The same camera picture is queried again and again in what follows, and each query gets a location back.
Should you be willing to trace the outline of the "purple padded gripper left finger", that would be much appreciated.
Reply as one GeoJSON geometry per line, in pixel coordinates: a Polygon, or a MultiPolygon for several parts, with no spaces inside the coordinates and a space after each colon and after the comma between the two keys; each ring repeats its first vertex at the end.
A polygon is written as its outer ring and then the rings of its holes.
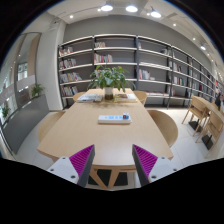
{"type": "Polygon", "coordinates": [[[94,157],[95,146],[90,145],[70,157],[60,157],[47,171],[76,185],[85,187],[94,157]]]}

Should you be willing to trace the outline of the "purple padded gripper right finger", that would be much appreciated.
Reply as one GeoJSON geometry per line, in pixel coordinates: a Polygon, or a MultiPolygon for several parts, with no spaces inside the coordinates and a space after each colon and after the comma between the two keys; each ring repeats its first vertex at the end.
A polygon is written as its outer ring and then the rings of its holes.
{"type": "Polygon", "coordinates": [[[132,156],[141,186],[148,185],[177,171],[168,158],[157,157],[140,146],[132,146],[132,156]]]}

